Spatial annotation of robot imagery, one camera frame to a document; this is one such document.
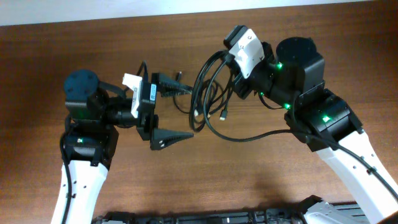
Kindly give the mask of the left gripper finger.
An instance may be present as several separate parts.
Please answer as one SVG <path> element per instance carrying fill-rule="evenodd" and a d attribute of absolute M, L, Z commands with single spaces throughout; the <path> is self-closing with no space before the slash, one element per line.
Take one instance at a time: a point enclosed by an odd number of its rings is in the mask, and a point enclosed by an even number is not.
<path fill-rule="evenodd" d="M 161 96 L 191 95 L 193 88 L 171 79 L 164 73 L 153 73 L 151 82 Z"/>
<path fill-rule="evenodd" d="M 176 142 L 192 137 L 194 137 L 194 134 L 189 132 L 155 128 L 152 131 L 152 136 L 150 139 L 150 149 L 153 151 L 160 151 L 171 146 L 172 144 L 175 144 Z"/>

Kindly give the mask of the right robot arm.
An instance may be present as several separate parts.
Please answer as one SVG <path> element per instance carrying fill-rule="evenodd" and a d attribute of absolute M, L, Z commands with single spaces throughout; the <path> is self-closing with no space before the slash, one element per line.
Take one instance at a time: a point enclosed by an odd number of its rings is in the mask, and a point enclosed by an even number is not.
<path fill-rule="evenodd" d="M 289 131 L 318 154 L 349 190 L 370 223 L 397 222 L 397 183 L 350 106 L 325 87 L 325 59 L 309 37 L 276 48 L 246 26 L 223 41 L 240 98 L 251 92 L 285 109 Z"/>

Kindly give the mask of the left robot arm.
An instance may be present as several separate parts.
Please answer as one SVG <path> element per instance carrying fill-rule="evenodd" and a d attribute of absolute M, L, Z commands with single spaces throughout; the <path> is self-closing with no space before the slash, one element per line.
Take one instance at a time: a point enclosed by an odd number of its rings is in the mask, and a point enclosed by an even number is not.
<path fill-rule="evenodd" d="M 160 129 L 154 113 L 158 95 L 187 95 L 190 86 L 163 73 L 125 73 L 122 84 L 126 90 L 100 81 L 91 70 L 77 70 L 65 80 L 69 114 L 60 138 L 62 179 L 52 223 L 91 223 L 116 151 L 118 128 L 136 128 L 153 151 L 193 137 L 189 132 Z M 127 90 L 132 97 L 127 97 Z"/>

